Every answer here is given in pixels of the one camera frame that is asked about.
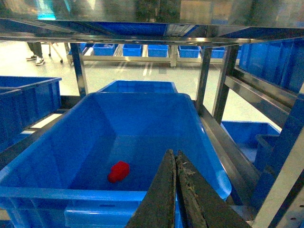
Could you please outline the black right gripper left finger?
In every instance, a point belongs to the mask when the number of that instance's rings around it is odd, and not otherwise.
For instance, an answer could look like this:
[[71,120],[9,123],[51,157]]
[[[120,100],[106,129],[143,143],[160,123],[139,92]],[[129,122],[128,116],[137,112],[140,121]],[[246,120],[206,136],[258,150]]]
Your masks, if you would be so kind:
[[165,152],[157,173],[127,228],[173,228],[176,209],[176,161],[173,150]]

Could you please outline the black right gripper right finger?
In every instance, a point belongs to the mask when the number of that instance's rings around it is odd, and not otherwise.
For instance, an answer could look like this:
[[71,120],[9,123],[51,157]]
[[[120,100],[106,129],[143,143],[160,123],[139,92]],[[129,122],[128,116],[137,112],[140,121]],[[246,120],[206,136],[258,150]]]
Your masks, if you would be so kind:
[[188,157],[178,151],[176,191],[184,228],[248,228],[211,187]]

